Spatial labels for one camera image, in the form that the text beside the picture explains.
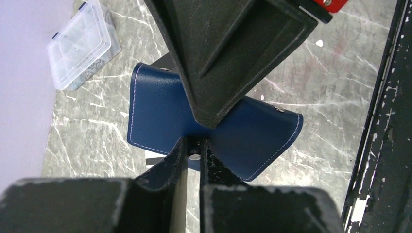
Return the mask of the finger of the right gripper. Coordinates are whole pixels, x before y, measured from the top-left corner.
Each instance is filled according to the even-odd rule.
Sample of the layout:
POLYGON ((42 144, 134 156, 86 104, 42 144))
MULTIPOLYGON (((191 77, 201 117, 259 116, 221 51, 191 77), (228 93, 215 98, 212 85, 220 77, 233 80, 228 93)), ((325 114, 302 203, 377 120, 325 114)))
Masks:
POLYGON ((194 119, 215 128, 318 21, 292 0, 148 0, 194 119))

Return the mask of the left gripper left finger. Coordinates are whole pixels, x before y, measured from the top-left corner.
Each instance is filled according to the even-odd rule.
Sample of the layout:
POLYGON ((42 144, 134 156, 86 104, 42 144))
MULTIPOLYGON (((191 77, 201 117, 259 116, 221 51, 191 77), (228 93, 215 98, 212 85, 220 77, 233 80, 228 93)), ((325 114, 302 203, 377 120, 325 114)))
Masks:
POLYGON ((30 178, 0 196, 3 233, 182 233, 188 140, 140 176, 30 178))

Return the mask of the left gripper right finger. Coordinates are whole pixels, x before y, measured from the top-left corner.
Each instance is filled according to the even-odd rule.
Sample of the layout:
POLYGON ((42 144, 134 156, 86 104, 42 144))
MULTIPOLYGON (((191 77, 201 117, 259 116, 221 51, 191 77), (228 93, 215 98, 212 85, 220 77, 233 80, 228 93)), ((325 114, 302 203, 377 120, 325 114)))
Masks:
POLYGON ((251 186, 200 143, 200 231, 203 233, 341 233, 336 205, 319 188, 251 186))

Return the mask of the blue leather card holder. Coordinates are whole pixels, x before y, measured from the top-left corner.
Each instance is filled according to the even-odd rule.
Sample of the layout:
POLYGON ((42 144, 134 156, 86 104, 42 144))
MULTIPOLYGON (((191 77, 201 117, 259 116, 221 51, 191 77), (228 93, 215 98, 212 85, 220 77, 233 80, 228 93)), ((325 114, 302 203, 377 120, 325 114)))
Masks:
POLYGON ((301 114, 243 97, 218 124, 198 124, 177 73, 138 63, 132 73, 127 141, 160 154, 179 138, 203 136, 216 157, 244 181, 254 180, 299 136, 301 114))

